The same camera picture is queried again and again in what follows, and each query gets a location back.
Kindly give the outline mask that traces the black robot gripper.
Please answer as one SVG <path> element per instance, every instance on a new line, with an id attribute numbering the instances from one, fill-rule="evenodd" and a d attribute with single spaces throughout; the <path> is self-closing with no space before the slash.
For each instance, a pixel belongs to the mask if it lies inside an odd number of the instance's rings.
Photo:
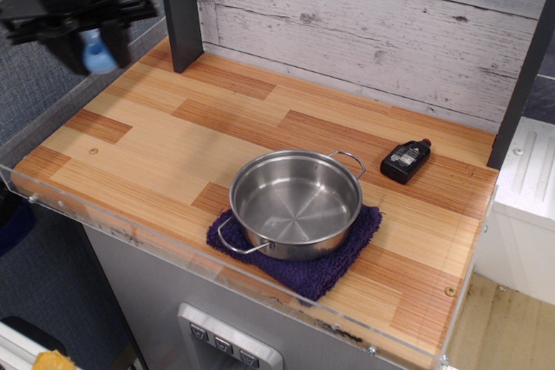
<path id="1" fill-rule="evenodd" d="M 153 0 L 2 0 L 1 25 L 14 45 L 39 42 L 75 75 L 90 75 L 78 34 L 101 27 L 101 38 L 119 68 L 131 62 L 127 28 L 158 15 Z"/>

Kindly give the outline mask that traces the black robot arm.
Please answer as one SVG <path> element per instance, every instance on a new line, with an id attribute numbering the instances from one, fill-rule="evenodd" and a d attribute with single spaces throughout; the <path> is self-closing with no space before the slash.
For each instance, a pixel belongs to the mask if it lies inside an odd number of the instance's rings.
<path id="1" fill-rule="evenodd" d="M 12 45 L 38 42 L 76 75 L 127 67 L 131 24 L 156 15 L 153 0 L 1 2 L 1 24 Z"/>

